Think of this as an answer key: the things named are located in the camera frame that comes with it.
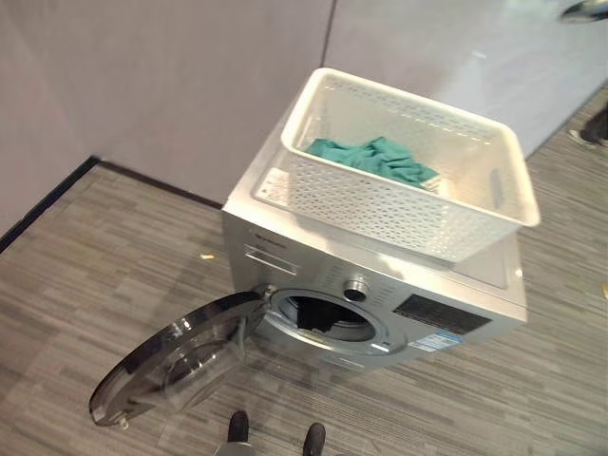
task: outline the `sticker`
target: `sticker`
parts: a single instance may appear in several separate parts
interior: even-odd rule
[[[463,338],[460,335],[453,334],[449,331],[440,330],[435,334],[428,335],[415,342],[409,342],[408,345],[415,349],[424,350],[425,352],[436,352],[438,350],[449,349],[463,343]]]
[[[287,206],[287,186],[289,173],[278,168],[271,168],[264,182],[257,189],[256,197],[280,206]]]

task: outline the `open door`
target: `open door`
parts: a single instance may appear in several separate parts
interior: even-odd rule
[[[102,380],[88,408],[96,425],[120,425],[153,407],[180,411],[215,391],[245,359],[243,341],[264,318],[254,292],[231,294],[174,321]]]

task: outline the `green towel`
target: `green towel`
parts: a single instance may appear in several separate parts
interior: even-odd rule
[[[405,147],[382,137],[353,146],[330,140],[314,140],[308,152],[322,159],[423,189],[422,182],[437,176],[435,171],[417,162]]]

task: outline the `white wall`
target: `white wall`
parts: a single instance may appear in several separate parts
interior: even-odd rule
[[[511,126],[526,155],[608,77],[608,21],[573,0],[338,0],[327,67]]]
[[[0,2],[9,24],[0,32],[15,35],[15,44],[0,43],[11,47],[0,56],[0,93],[11,96],[0,103],[9,123],[0,128],[19,124],[23,137],[0,143],[1,188],[31,196],[1,197],[0,233],[91,154],[224,201],[318,67],[331,7],[330,0]],[[69,143],[73,132],[77,145],[50,141]],[[47,174],[47,162],[56,172]]]

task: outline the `silver washing machine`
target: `silver washing machine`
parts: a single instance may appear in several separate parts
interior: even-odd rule
[[[222,210],[237,293],[176,320],[121,361],[91,396],[97,425],[126,428],[153,407],[197,403],[242,365],[243,341],[254,333],[279,350],[365,371],[525,322],[515,236],[454,265],[287,211],[281,128]]]

